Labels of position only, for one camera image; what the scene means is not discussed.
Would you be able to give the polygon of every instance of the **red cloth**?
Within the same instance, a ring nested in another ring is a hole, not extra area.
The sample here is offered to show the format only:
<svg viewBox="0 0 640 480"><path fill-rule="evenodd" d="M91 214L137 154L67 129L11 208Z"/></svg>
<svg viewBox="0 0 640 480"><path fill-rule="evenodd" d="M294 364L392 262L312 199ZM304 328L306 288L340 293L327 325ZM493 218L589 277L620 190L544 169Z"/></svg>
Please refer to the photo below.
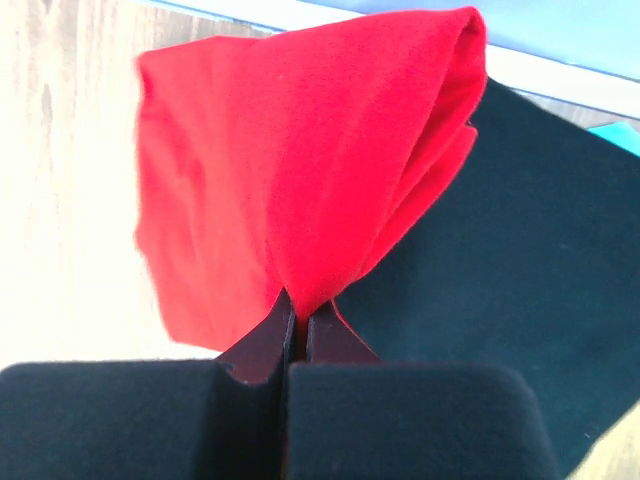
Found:
<svg viewBox="0 0 640 480"><path fill-rule="evenodd" d="M463 8L143 54L136 237L172 338L225 350L283 287L306 318L366 275L471 148L485 36Z"/></svg>

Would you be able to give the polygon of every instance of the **teal object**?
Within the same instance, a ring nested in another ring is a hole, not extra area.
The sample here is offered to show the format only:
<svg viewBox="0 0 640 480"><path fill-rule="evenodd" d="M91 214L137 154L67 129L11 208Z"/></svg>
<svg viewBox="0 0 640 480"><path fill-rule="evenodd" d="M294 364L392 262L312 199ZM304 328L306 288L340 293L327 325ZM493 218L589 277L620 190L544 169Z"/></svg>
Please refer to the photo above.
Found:
<svg viewBox="0 0 640 480"><path fill-rule="evenodd" d="M628 123L612 123L590 128L589 131L640 157L640 133Z"/></svg>

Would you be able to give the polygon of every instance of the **black pad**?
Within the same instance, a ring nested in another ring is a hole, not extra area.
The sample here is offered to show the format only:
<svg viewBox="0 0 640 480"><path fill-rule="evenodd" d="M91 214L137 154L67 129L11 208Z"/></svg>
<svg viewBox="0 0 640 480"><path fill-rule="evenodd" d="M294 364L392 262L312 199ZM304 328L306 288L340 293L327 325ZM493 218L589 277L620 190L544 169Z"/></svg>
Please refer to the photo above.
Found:
<svg viewBox="0 0 640 480"><path fill-rule="evenodd" d="M243 386L226 368L214 361L10 368L0 374L0 478L278 478L278 416L264 412L277 412L282 378Z"/></svg>
<svg viewBox="0 0 640 480"><path fill-rule="evenodd" d="M521 372L562 473L640 397L640 158L490 81L457 179L337 300L385 361Z"/></svg>
<svg viewBox="0 0 640 480"><path fill-rule="evenodd" d="M559 479L535 398L504 369L295 365L292 480Z"/></svg>

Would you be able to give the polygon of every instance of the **wood grain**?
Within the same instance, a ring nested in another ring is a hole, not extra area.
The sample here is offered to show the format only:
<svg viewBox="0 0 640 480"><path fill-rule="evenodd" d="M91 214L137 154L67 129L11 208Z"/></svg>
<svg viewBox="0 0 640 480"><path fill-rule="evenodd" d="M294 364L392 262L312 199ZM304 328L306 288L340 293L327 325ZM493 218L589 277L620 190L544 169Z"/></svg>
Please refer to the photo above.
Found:
<svg viewBox="0 0 640 480"><path fill-rule="evenodd" d="M2 11L0 368L215 356L168 340L134 248L133 59L213 34L264 34L127 0L5 0ZM540 102L581 125L610 121ZM640 478L637 432L639 408L574 478Z"/></svg>

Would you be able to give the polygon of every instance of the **fabric fold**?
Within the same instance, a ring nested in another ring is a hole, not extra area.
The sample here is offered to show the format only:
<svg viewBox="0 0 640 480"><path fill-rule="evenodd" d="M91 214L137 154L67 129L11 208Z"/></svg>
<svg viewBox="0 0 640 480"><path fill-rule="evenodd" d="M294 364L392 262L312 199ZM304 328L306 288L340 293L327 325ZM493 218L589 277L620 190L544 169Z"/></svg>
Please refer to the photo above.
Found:
<svg viewBox="0 0 640 480"><path fill-rule="evenodd" d="M282 288L305 318L366 275L462 167L485 45L463 8L143 54L136 238L171 337L226 350Z"/></svg>

